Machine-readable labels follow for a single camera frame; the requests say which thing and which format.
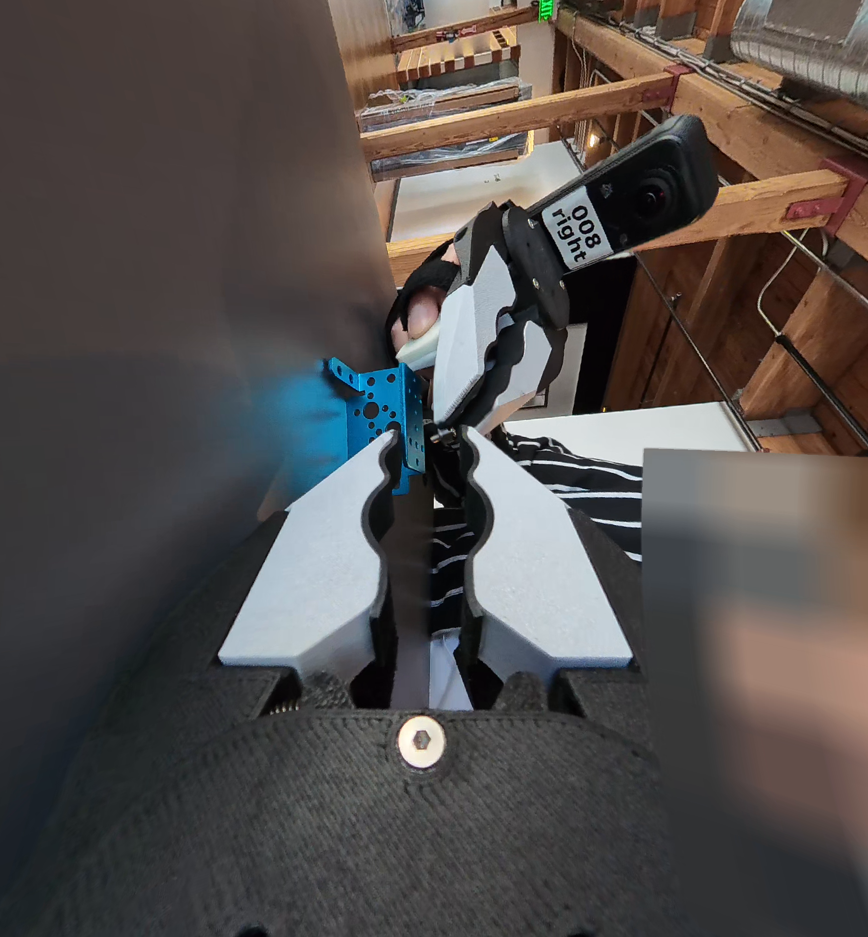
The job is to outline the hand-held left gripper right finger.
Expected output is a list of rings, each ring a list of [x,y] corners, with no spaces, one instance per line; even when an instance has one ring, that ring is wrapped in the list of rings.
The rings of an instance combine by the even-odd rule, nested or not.
[[[475,429],[462,439],[468,522],[484,523],[465,566],[474,657],[503,680],[625,667],[629,644],[564,503]]]

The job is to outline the black metal rod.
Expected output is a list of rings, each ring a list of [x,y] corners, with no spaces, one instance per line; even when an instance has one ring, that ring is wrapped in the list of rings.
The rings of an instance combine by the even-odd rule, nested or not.
[[[821,378],[820,374],[812,367],[808,360],[802,356],[801,352],[793,345],[791,339],[779,333],[775,338],[776,344],[781,346],[788,356],[798,365],[812,385],[818,390],[832,411],[834,411],[842,423],[858,439],[868,451],[868,431],[863,428],[861,423],[850,413],[849,409],[839,399],[838,395]]]

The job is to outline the person's right hand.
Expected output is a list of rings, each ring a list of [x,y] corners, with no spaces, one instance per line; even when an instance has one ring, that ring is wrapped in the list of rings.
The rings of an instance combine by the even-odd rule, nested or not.
[[[446,290],[436,286],[401,289],[386,321],[392,355],[411,340],[423,336],[440,315]]]

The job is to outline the black white striped clothing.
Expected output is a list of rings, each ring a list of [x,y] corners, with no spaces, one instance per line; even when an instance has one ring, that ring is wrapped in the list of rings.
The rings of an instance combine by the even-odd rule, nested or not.
[[[637,566],[642,563],[640,466],[584,457],[556,439],[491,433],[500,451],[541,485],[588,516]],[[474,543],[464,514],[464,476],[459,451],[432,444],[428,467],[440,507],[433,512],[429,631],[459,628],[464,592],[463,564]]]

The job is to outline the blue metal bracket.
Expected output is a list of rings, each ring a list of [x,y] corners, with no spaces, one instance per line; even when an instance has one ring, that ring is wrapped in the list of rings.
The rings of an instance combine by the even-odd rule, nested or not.
[[[425,473],[421,382],[406,365],[358,373],[337,358],[325,362],[332,390],[343,402],[337,422],[342,458],[348,460],[386,430],[398,427],[404,447],[401,481],[393,493],[407,495],[410,479]]]

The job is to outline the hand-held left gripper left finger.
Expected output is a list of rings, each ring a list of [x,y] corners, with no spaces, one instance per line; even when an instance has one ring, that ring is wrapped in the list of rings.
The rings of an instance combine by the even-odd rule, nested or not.
[[[224,665],[355,677],[380,651],[400,432],[388,430],[294,501],[218,652]]]

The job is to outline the silver ventilation duct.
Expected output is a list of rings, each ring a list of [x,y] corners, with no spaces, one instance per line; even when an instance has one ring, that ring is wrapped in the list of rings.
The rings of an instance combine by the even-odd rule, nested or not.
[[[868,108],[868,1],[746,1],[732,52]]]

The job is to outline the thick wooden ceiling beam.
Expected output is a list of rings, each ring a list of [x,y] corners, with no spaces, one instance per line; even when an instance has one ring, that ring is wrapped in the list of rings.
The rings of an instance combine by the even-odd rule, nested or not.
[[[661,72],[670,63],[645,43],[565,10],[558,13],[557,30],[623,79]],[[672,111],[700,116],[711,142],[758,179],[816,170],[826,158],[851,155],[837,142],[748,103],[697,73],[680,78]],[[839,228],[838,237],[868,259],[868,185]]]

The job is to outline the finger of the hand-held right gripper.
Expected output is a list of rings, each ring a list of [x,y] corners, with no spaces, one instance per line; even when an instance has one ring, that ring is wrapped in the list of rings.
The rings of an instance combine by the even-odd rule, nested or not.
[[[496,363],[468,407],[468,425],[480,434],[490,433],[535,397],[555,355],[545,329],[528,320],[506,328],[498,345]]]
[[[451,424],[484,376],[487,351],[498,336],[498,318],[515,299],[507,264],[494,245],[472,282],[445,299],[432,392],[433,420],[439,428]]]

